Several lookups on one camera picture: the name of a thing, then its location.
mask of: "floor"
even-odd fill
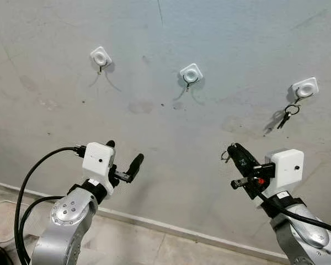
[[[0,188],[0,202],[15,201],[17,193]],[[24,198],[30,204],[34,198]],[[25,244],[32,253],[38,236],[48,220],[51,203],[42,203],[33,210],[25,229]],[[13,237],[15,204],[0,203],[0,240],[15,264],[19,264]],[[80,265],[166,265],[166,264],[278,264],[237,252],[196,243],[125,222],[95,216],[82,241]]]

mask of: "key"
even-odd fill
[[[286,112],[286,114],[283,116],[283,120],[281,121],[280,125],[278,125],[277,129],[282,129],[283,125],[289,120],[291,117],[291,112]]]

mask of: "baseboard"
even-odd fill
[[[12,185],[7,185],[7,184],[1,183],[1,182],[0,182],[0,187],[7,188],[10,190],[16,190],[16,191],[20,190],[20,188],[18,188],[18,187],[15,187]],[[33,190],[27,190],[27,189],[25,190],[25,194],[34,195],[35,197],[50,196],[48,194],[39,193],[39,192],[35,192]],[[213,237],[213,236],[205,235],[205,234],[198,233],[195,231],[183,229],[181,227],[168,225],[163,222],[154,221],[151,219],[142,218],[142,217],[135,216],[135,215],[125,214],[125,213],[121,213],[119,211],[110,210],[110,209],[102,208],[102,207],[98,208],[97,214],[101,215],[101,216],[105,216],[107,218],[112,218],[115,220],[128,222],[131,224],[143,226],[143,227],[157,230],[160,232],[165,232],[167,234],[194,240],[196,242],[201,242],[204,244],[225,248],[227,250],[236,251],[236,252],[239,252],[242,254],[246,254],[246,255],[250,255],[250,256],[254,256],[254,257],[258,257],[258,258],[263,258],[263,259],[267,259],[269,261],[279,262],[279,263],[283,263],[283,264],[289,264],[287,257],[283,254],[271,252],[271,251],[267,251],[267,250],[262,250],[262,249],[256,248],[256,247],[246,246],[243,244],[235,243],[235,242],[221,239],[218,237]]]

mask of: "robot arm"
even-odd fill
[[[299,150],[269,153],[260,163],[240,144],[227,152],[244,178],[231,182],[234,189],[244,187],[257,208],[272,218],[277,241],[291,264],[331,265],[331,232],[283,214],[279,209],[320,221],[291,192],[302,180],[304,154]]]
[[[113,141],[107,145],[91,142],[77,154],[84,157],[84,183],[75,184],[52,207],[48,227],[35,246],[32,265],[77,263],[81,240],[92,223],[98,205],[104,198],[111,197],[119,180],[132,182],[143,161],[143,155],[139,154],[126,173],[116,171],[113,164],[114,146]]]

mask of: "black cable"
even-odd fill
[[[32,173],[37,169],[37,167],[39,167],[40,164],[42,164],[46,159],[48,159],[52,155],[62,152],[62,151],[76,151],[76,150],[77,150],[76,147],[63,147],[63,148],[60,148],[60,149],[57,149],[55,151],[48,153],[46,156],[41,158],[31,168],[31,170],[27,173],[25,179],[23,180],[20,192],[18,193],[18,197],[17,197],[17,205],[16,205],[15,221],[14,221],[14,236],[15,236],[16,251],[17,251],[18,257],[19,257],[22,265],[27,265],[27,263],[26,263],[26,260],[24,258],[24,253],[23,253],[23,243],[21,242],[21,240],[19,238],[19,215],[20,215],[20,208],[21,208],[21,202],[22,202],[22,198],[23,198],[24,189],[27,185],[28,179],[30,178]]]
[[[265,203],[270,204],[272,207],[275,207],[280,213],[282,213],[284,215],[287,215],[287,216],[289,216],[293,219],[296,219],[298,221],[306,222],[307,224],[318,226],[318,227],[321,227],[321,228],[324,228],[326,230],[331,231],[331,225],[326,224],[324,222],[320,222],[320,221],[311,219],[311,218],[307,218],[307,217],[304,217],[304,216],[301,216],[301,215],[298,215],[298,214],[295,214],[295,213],[292,213],[291,211],[288,211],[285,208],[281,207],[280,205],[278,205],[278,204],[272,202],[271,200],[269,200],[261,192],[256,192],[256,193],[257,193],[257,196],[259,196],[261,200],[263,200]]]
[[[36,206],[39,203],[45,202],[47,200],[59,200],[61,198],[63,198],[63,196],[49,196],[49,197],[40,198],[40,199],[34,201],[30,206],[28,206],[27,210],[24,212],[24,215],[22,216],[22,219],[20,222],[19,238],[20,238],[20,241],[22,242],[22,251],[23,251],[24,258],[28,264],[31,261],[31,259],[27,253],[26,247],[24,246],[24,240],[23,240],[24,224],[26,223],[28,216],[30,215],[34,206]]]
[[[4,255],[5,255],[6,258],[9,260],[9,262],[10,262],[12,265],[14,265],[12,259],[11,259],[10,256],[9,256],[9,254],[8,254],[8,253],[6,252],[6,250],[5,250],[3,247],[1,247],[1,246],[0,246],[0,251],[1,251],[2,253],[4,253]]]

